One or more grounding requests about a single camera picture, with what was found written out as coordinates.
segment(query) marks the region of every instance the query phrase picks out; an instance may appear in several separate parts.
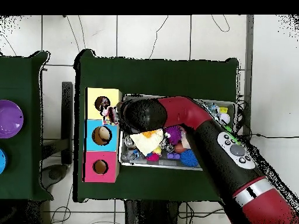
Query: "white tile floor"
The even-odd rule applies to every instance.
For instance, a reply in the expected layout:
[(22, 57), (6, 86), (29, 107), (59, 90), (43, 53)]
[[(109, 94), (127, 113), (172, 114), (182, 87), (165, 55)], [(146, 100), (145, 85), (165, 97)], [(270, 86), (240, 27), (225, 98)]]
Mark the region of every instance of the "white tile floor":
[[(56, 139), (60, 137), (61, 82), (75, 82), (75, 71), (71, 65), (79, 51), (86, 47), (93, 49), (98, 57), (119, 56), (136, 59), (151, 56), (167, 60), (191, 58), (225, 61), (235, 57), (239, 61), (239, 68), (244, 69), (246, 16), (225, 17), (226, 19), (223, 15), (193, 15), (192, 18), (182, 15), (170, 15), (168, 18), (167, 15), (8, 17), (0, 19), (0, 52), (4, 55), (16, 54), (23, 57), (39, 50), (51, 53), (45, 67), (47, 71), (43, 71), (44, 138)], [(160, 27), (155, 43), (156, 31)], [(242, 94), (244, 71), (240, 71), (239, 76)], [(58, 157), (50, 157), (43, 162), (44, 166), (57, 163), (60, 163)], [(54, 200), (44, 204), (44, 224), (50, 223), (58, 207), (66, 206), (71, 187), (72, 167), (66, 178), (50, 189)], [(215, 202), (191, 202), (190, 205), (198, 216), (221, 208)], [(115, 204), (113, 199), (89, 199), (85, 203), (74, 203), (71, 197), (68, 207), (71, 216), (69, 217), (69, 213), (65, 214), (69, 219), (64, 224), (92, 224), (98, 221), (102, 223), (95, 224), (124, 224), (124, 205), (121, 200), (116, 200)], [(186, 216), (186, 209), (186, 204), (181, 205), (180, 211), (184, 212), (181, 217)], [(60, 221), (64, 217), (64, 211), (62, 208), (57, 212), (53, 217), (54, 221)], [(178, 224), (186, 224), (186, 220), (179, 218)], [(230, 222), (221, 211), (206, 218), (194, 218), (193, 224)]]

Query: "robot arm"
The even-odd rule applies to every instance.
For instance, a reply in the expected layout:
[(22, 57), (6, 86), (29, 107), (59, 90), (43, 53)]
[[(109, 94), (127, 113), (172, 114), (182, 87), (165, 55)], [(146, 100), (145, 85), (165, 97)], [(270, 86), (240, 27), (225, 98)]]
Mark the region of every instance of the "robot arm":
[(119, 110), (128, 134), (182, 125), (204, 171), (212, 179), (232, 221), (249, 224), (299, 224), (296, 212), (258, 169), (250, 154), (188, 97), (128, 100)]

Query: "dark green tablecloth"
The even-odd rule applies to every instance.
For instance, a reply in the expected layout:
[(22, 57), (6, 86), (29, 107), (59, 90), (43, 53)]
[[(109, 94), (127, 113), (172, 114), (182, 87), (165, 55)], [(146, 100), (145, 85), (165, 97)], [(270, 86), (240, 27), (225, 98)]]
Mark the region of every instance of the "dark green tablecloth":
[(40, 186), (41, 111), (40, 70), (48, 53), (36, 52), (29, 58), (0, 56), (0, 99), (19, 105), (24, 115), (20, 132), (0, 139), (8, 165), (0, 174), (0, 199), (50, 200)]
[(190, 96), (235, 102), (238, 61), (165, 61), (96, 58), (91, 50), (78, 54), (75, 65), (74, 198), (218, 201), (202, 171), (121, 166), (115, 183), (82, 182), (84, 89), (115, 88), (125, 93)]

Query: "purple bowl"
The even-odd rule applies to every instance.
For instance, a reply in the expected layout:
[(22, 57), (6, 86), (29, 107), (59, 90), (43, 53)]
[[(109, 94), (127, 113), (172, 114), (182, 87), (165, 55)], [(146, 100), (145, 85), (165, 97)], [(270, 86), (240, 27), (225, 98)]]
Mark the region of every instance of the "purple bowl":
[(23, 113), (20, 107), (10, 100), (0, 100), (0, 138), (11, 138), (23, 125)]

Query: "pink box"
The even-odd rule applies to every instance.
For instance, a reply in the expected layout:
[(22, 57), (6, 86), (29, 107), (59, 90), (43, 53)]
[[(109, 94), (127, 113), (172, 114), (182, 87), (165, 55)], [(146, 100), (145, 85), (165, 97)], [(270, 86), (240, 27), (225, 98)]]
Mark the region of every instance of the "pink box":
[[(116, 181), (116, 177), (119, 173), (117, 152), (87, 151), (85, 155), (85, 165), (83, 165), (83, 169), (85, 167), (84, 182), (114, 183)], [(97, 160), (104, 160), (107, 163), (108, 169), (105, 174), (98, 174), (93, 170), (93, 164)]]

